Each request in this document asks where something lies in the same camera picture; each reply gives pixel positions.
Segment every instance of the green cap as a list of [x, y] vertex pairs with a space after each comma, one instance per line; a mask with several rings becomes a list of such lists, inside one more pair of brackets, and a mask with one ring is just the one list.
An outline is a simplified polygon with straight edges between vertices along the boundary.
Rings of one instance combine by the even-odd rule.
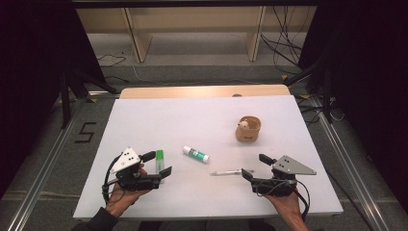
[[164, 154], [163, 154], [163, 150], [157, 150], [156, 151], [156, 160], [163, 160], [165, 157], [164, 157]]

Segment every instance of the white table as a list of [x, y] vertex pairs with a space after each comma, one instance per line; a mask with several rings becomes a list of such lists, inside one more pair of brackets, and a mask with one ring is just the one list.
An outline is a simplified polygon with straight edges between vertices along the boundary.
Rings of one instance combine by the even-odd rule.
[[[262, 128], [255, 142], [236, 140], [235, 130], [242, 116], [261, 119]], [[209, 163], [205, 165], [184, 155], [184, 145], [208, 154]], [[92, 218], [99, 207], [105, 206], [101, 186], [107, 168], [127, 146], [132, 146], [138, 154], [163, 149], [166, 167], [173, 169], [158, 190], [144, 195], [122, 218], [267, 218], [276, 215], [272, 205], [253, 193], [250, 183], [240, 175], [210, 176], [212, 171], [243, 167], [254, 169], [254, 177], [270, 178], [271, 168], [258, 160], [259, 153], [274, 159], [288, 155], [317, 171], [317, 175], [296, 176], [309, 190], [309, 215], [334, 215], [343, 211], [290, 95], [116, 100], [75, 218]], [[154, 173], [155, 161], [147, 162], [145, 169]], [[300, 185], [298, 189], [307, 199], [305, 190]]]

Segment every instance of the wicker basket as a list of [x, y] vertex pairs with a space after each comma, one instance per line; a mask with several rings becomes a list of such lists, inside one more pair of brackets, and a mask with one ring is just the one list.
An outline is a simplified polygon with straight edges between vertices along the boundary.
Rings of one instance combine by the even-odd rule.
[[[247, 126], [240, 126], [243, 121], [247, 122]], [[261, 120], [255, 116], [244, 116], [240, 119], [235, 135], [238, 141], [250, 142], [258, 139], [259, 131], [261, 130]]]

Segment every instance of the gray floor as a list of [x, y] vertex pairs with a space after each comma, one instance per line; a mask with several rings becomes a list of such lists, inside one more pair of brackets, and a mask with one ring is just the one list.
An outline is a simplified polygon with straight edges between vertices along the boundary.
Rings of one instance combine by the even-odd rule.
[[[95, 42], [94, 50], [101, 57], [103, 54], [127, 55], [125, 62], [115, 66], [105, 65], [103, 68], [106, 77], [115, 76], [125, 80], [111, 77], [107, 78], [109, 85], [121, 90], [128, 87], [159, 87], [159, 86], [197, 86], [197, 85], [237, 85], [237, 84], [280, 84], [284, 73], [276, 69], [272, 61], [273, 54], [261, 44], [257, 62], [250, 63], [246, 57], [243, 37], [241, 35], [213, 35], [207, 34], [200, 37], [196, 34], [181, 35], [190, 42], [180, 43], [173, 35], [157, 35], [154, 37], [149, 56], [143, 64], [132, 61], [128, 52], [128, 40], [124, 37], [104, 37], [102, 41]], [[107, 47], [104, 42], [115, 46]], [[285, 69], [296, 72], [294, 66], [281, 61]], [[291, 87], [292, 94], [304, 93], [305, 83], [298, 83]], [[95, 86], [88, 86], [89, 90], [100, 90]], [[114, 97], [98, 97], [87, 102], [77, 101], [72, 103], [73, 111], [78, 112], [72, 128], [62, 147], [59, 158], [52, 167], [44, 187], [41, 189], [38, 200], [32, 211], [27, 216], [23, 230], [70, 230], [77, 222], [72, 218], [78, 202], [79, 195], [85, 185], [94, 155], [101, 141], [105, 126], [108, 122], [110, 111], [114, 104]], [[312, 100], [306, 100], [300, 105], [312, 105]], [[342, 112], [333, 112], [341, 116]], [[315, 117], [315, 112], [304, 114], [305, 120]], [[80, 135], [85, 122], [95, 122], [87, 126], [87, 131], [94, 133], [90, 142], [77, 143], [86, 140], [89, 136]], [[43, 163], [53, 150], [54, 142], [62, 132], [62, 108], [56, 102], [54, 110], [50, 113], [48, 123], [33, 153], [27, 157], [20, 171], [16, 174], [13, 183], [0, 201], [0, 229], [7, 230], [14, 214], [17, 212], [27, 192], [30, 191], [41, 171]], [[352, 127], [347, 122], [346, 116], [342, 121], [334, 121], [333, 125], [341, 138], [347, 154], [358, 167], [358, 173], [366, 183], [375, 204], [380, 210], [389, 230], [406, 230], [408, 218], [392, 192], [381, 178], [373, 163], [367, 158], [367, 153]], [[342, 187], [351, 195], [360, 210], [365, 212], [364, 203], [350, 183], [341, 161], [336, 154], [336, 149], [328, 138], [321, 120], [309, 125], [309, 131], [322, 159], [323, 164]], [[307, 224], [311, 230], [324, 228], [324, 230], [369, 230], [362, 218], [356, 212], [350, 201], [340, 188], [332, 181], [333, 187], [344, 206], [344, 212], [334, 217], [307, 217]], [[311, 205], [320, 201], [311, 201]], [[280, 218], [271, 218], [267, 222], [273, 223], [277, 230], [288, 230]], [[137, 230], [137, 222], [123, 221], [115, 230]]]

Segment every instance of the hand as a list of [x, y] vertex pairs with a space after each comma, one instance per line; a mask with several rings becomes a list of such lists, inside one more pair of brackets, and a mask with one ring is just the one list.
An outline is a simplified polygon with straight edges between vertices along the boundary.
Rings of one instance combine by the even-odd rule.
[[299, 199], [296, 193], [292, 192], [288, 196], [265, 195], [265, 198], [272, 203], [281, 218], [292, 230], [308, 230], [302, 219], [299, 207]]
[[[139, 173], [147, 175], [147, 172], [142, 167], [144, 167], [144, 164], [140, 165]], [[105, 209], [114, 217], [119, 218], [139, 197], [149, 192], [150, 191], [125, 191], [116, 183]]]

